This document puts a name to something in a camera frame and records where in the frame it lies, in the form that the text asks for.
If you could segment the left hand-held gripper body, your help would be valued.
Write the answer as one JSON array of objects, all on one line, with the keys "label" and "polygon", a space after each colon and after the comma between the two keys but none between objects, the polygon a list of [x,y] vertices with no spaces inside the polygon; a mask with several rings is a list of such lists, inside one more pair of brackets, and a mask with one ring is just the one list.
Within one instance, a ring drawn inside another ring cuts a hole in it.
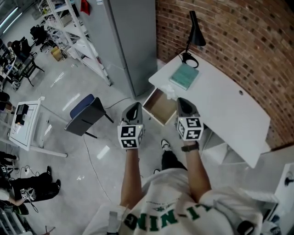
[{"label": "left hand-held gripper body", "polygon": [[118,140],[122,149],[138,149],[144,137],[142,105],[136,102],[127,107],[117,127]]}]

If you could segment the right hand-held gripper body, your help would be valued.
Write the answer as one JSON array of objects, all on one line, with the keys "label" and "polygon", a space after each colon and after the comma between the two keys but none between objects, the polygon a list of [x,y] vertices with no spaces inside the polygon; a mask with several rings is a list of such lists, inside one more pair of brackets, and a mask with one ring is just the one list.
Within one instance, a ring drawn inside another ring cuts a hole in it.
[{"label": "right hand-held gripper body", "polygon": [[204,131],[196,106],[184,98],[177,99],[177,131],[182,140],[200,140]]}]

